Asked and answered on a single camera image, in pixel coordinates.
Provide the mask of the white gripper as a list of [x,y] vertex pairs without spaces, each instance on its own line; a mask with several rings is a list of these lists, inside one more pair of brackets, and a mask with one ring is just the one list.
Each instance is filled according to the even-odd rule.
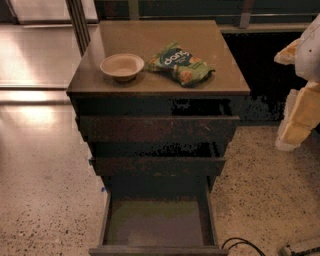
[[291,89],[286,99],[275,146],[281,151],[292,151],[320,123],[320,14],[299,39],[275,55],[274,61],[282,65],[295,63],[296,75],[312,81],[300,90]]

